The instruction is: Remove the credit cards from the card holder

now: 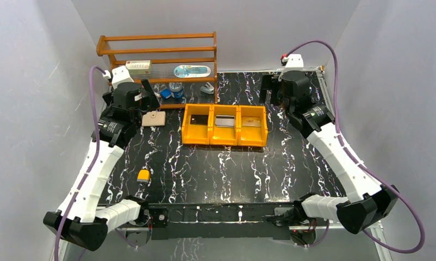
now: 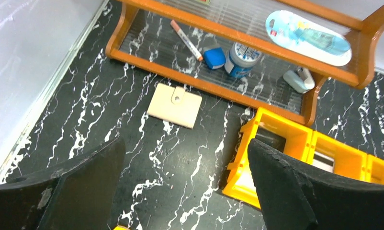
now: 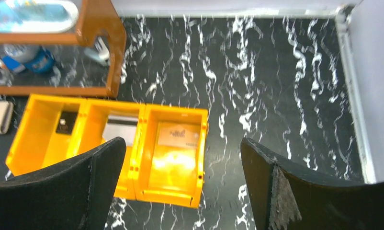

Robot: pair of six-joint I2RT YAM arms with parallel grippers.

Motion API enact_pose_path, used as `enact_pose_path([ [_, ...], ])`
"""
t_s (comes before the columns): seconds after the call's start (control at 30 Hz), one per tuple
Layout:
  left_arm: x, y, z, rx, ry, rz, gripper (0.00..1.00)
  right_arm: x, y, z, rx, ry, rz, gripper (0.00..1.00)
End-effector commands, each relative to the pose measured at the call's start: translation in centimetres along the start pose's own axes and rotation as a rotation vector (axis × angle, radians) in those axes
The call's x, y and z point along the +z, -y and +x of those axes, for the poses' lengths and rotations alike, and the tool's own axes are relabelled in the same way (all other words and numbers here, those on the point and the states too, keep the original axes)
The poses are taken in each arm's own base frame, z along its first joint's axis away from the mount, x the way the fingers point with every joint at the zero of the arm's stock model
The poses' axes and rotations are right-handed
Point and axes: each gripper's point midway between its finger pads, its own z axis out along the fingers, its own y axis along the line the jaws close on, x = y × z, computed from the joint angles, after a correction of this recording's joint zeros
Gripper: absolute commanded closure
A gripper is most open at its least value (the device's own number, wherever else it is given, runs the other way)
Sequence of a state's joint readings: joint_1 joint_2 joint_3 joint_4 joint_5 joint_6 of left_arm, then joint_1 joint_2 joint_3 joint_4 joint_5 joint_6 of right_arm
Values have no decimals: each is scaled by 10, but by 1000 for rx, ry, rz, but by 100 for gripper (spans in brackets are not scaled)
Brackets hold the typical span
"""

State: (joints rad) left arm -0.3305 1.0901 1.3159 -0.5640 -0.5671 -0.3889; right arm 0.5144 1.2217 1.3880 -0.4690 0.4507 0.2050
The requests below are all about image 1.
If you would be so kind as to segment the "beige card holder wallet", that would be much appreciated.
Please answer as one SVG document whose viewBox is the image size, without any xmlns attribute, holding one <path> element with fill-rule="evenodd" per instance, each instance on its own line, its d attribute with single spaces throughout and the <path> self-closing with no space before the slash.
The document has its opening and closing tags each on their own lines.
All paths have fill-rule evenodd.
<svg viewBox="0 0 436 261">
<path fill-rule="evenodd" d="M 166 122 L 165 111 L 150 111 L 142 117 L 142 127 L 164 126 Z"/>
</svg>

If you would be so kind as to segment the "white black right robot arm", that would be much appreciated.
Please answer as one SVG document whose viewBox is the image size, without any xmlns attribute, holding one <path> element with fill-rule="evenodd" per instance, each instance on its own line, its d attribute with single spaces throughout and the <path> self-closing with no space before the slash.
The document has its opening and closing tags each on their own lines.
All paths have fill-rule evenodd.
<svg viewBox="0 0 436 261">
<path fill-rule="evenodd" d="M 308 225 L 314 218 L 333 220 L 357 234 L 386 217 L 397 196 L 345 152 L 347 144 L 338 140 L 340 134 L 335 129 L 333 114 L 311 96 L 301 55 L 284 55 L 281 63 L 282 72 L 263 75 L 259 101 L 265 102 L 267 92 L 271 91 L 271 104 L 284 109 L 290 124 L 320 152 L 346 193 L 344 197 L 306 194 L 295 200 L 293 209 L 283 216 L 300 225 Z"/>
</svg>

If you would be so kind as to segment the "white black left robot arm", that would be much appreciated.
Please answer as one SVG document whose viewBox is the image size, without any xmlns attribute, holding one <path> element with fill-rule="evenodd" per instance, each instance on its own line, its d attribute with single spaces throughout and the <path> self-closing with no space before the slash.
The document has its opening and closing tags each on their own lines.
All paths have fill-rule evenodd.
<svg viewBox="0 0 436 261">
<path fill-rule="evenodd" d="M 147 202 L 135 196 L 105 209 L 97 206 L 115 164 L 141 128 L 142 117 L 160 107 L 149 81 L 136 83 L 125 66 L 104 71 L 103 77 L 113 88 L 103 95 L 106 108 L 94 115 L 95 130 L 84 164 L 64 201 L 43 219 L 57 242 L 89 251 L 100 248 L 107 234 L 120 226 L 130 222 L 144 226 L 151 218 Z"/>
</svg>

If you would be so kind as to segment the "silver credit card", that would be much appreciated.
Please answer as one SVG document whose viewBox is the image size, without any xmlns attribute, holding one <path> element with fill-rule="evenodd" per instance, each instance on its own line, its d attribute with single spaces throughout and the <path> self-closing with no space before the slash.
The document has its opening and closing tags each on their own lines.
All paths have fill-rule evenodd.
<svg viewBox="0 0 436 261">
<path fill-rule="evenodd" d="M 233 115 L 216 115 L 215 116 L 215 126 L 234 128 L 235 127 L 235 116 L 233 116 Z"/>
</svg>

